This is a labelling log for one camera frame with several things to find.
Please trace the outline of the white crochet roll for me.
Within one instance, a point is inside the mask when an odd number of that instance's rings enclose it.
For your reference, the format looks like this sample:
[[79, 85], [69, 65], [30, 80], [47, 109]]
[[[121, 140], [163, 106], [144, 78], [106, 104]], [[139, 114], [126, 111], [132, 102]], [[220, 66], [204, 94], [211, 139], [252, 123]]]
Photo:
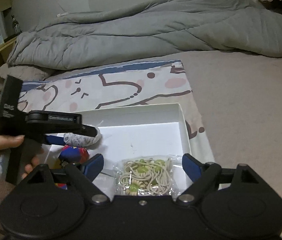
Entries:
[[97, 135], [95, 137], [78, 135], [74, 133], [65, 133], [63, 141], [69, 146], [88, 148], [88, 146], [96, 144], [102, 137], [99, 128], [96, 127], [95, 129], [97, 131]]

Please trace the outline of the colourful card box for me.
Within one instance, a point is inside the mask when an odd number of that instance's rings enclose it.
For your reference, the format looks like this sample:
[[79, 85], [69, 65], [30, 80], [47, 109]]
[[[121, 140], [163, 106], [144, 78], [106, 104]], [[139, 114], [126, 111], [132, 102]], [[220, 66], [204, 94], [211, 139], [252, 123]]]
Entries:
[[52, 168], [62, 168], [69, 163], [84, 163], [88, 161], [89, 153], [86, 148], [65, 146], [52, 146], [50, 160], [53, 161]]

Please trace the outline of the beige fluffy pillow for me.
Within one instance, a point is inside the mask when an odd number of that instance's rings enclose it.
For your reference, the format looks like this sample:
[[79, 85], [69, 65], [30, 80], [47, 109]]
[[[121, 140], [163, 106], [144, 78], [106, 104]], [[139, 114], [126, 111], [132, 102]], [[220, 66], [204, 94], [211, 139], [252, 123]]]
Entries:
[[44, 81], [54, 73], [53, 69], [38, 66], [9, 66], [7, 63], [0, 67], [0, 90], [8, 75], [16, 77], [22, 81]]

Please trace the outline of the white cardboard box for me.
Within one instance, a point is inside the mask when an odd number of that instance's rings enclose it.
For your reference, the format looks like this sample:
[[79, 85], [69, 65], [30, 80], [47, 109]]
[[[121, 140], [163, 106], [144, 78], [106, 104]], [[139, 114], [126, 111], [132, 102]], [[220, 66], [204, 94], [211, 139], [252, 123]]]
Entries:
[[123, 193], [118, 179], [128, 160], [170, 160], [169, 194], [174, 198], [190, 186], [191, 180], [182, 168], [182, 156], [191, 149], [179, 104], [98, 109], [81, 114], [83, 124], [100, 130], [101, 139], [89, 146], [88, 153], [91, 157], [97, 153], [104, 157], [104, 169], [93, 183], [109, 198]]

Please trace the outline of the cartoon bear blanket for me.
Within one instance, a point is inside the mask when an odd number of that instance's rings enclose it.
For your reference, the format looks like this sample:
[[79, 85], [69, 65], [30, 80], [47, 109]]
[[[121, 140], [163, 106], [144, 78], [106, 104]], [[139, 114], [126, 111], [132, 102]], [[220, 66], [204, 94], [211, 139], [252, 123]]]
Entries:
[[190, 149], [201, 162], [214, 161], [201, 115], [193, 97], [181, 61], [130, 63], [98, 68], [48, 81], [26, 82], [22, 87], [18, 108], [75, 112], [98, 109], [162, 105], [180, 105]]

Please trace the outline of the green glass bottle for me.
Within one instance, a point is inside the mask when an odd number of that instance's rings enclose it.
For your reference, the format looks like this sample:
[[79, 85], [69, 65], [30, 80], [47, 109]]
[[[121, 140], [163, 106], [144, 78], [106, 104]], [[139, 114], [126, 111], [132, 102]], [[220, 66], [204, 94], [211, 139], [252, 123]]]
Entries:
[[15, 16], [12, 15], [12, 28], [15, 34], [20, 34], [22, 32], [19, 22], [16, 20]]

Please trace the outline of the grey quilt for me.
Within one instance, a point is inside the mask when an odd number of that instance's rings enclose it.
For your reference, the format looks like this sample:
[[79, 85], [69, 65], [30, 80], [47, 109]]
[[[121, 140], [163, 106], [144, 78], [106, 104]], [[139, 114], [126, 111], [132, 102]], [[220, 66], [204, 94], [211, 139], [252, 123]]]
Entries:
[[68, 70], [193, 50], [282, 57], [282, 15], [252, 0], [151, 0], [69, 13], [21, 33], [7, 62]]

